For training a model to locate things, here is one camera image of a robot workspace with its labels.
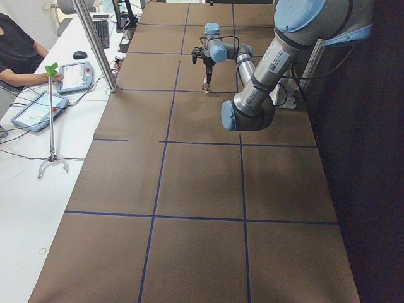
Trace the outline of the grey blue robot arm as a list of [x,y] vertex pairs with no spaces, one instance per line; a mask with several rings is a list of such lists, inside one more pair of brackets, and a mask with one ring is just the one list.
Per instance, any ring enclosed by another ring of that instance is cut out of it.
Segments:
[[258,65],[253,63],[251,46],[224,42],[220,25],[214,22],[205,25],[203,47],[192,52],[193,61],[203,60],[208,83],[216,63],[227,59],[236,62],[244,88],[222,104],[222,125],[228,131],[268,127],[275,115],[270,93],[297,56],[319,39],[325,47],[354,45],[367,39],[375,2],[275,1],[274,5],[275,36]]

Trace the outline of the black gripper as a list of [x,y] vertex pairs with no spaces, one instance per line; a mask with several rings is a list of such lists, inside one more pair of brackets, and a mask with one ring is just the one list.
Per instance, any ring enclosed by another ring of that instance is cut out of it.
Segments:
[[213,75],[213,66],[215,65],[215,61],[208,56],[203,58],[203,63],[206,66],[206,84],[210,84]]

